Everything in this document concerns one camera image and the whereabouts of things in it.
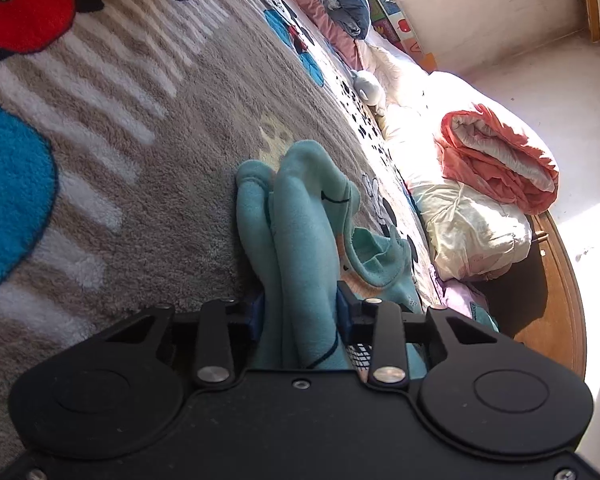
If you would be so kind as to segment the teal child sweatshirt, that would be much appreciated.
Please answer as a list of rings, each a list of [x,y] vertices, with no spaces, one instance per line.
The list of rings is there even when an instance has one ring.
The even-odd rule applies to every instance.
[[[420,313],[412,245],[356,226],[358,188],[321,144],[295,143],[277,170],[257,159],[236,174],[236,222],[264,288],[263,327],[252,364],[264,370],[346,370],[337,285]]]

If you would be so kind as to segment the pink green patterned pillow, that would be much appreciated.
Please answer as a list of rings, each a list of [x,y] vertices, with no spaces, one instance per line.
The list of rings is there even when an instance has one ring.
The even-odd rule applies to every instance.
[[[498,332],[498,323],[489,312],[486,296],[475,287],[457,280],[449,280],[443,283],[444,305],[455,312],[472,318],[477,323],[490,327]]]

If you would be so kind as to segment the cream floral pillow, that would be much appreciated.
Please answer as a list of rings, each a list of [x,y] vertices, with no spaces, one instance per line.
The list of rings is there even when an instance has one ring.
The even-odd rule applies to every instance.
[[[528,257],[533,231],[517,206],[453,180],[416,180],[410,192],[442,280],[492,280]]]

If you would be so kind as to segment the wooden bed headboard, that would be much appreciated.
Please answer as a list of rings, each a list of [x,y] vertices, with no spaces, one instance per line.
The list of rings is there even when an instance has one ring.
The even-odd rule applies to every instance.
[[[569,368],[586,370],[586,333],[576,274],[549,212],[529,218],[527,258],[499,278],[475,286],[486,296],[500,331]]]

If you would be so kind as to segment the coral white rolled quilt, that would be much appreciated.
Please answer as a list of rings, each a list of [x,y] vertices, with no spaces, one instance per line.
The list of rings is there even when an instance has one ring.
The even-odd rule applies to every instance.
[[[442,176],[462,182],[524,214],[557,200],[559,168],[540,137],[515,114],[487,99],[453,106],[434,134]]]

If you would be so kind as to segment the white fluffy duvet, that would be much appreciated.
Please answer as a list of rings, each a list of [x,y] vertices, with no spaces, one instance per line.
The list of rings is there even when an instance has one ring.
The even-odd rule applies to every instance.
[[[364,68],[379,80],[386,92],[382,116],[385,138],[397,146],[404,146],[406,154],[414,158],[407,169],[415,178],[444,178],[434,143],[438,119],[453,106],[494,99],[459,76],[438,70],[427,73],[390,44],[360,41],[358,52]]]

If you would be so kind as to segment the small white plush toy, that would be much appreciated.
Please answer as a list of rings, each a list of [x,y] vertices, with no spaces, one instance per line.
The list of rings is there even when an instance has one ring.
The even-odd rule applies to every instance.
[[[386,92],[378,79],[366,70],[356,70],[353,73],[353,87],[358,97],[368,106],[384,106]]]

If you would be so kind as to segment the Mickey Mouse plush blanket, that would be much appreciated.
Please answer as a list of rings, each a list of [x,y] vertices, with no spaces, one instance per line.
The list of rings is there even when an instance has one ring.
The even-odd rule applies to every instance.
[[[437,302],[398,153],[321,41],[306,67],[269,20],[265,0],[0,0],[0,469],[22,372],[141,307],[245,291],[247,159],[321,143]]]

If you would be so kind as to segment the colourful alphabet foam mat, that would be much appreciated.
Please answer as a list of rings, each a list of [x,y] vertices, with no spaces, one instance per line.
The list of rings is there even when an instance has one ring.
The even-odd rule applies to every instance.
[[[411,23],[396,0],[368,0],[368,2],[373,29],[378,35],[384,37],[393,47],[408,54],[428,73],[438,68],[434,55],[420,48]]]

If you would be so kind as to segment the pink floral quilt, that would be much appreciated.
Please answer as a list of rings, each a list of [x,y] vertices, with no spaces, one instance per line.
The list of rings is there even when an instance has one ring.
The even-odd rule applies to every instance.
[[[358,44],[344,29],[332,20],[321,0],[294,0],[300,9],[313,22],[338,54],[354,70],[364,68],[363,59],[358,52]]]

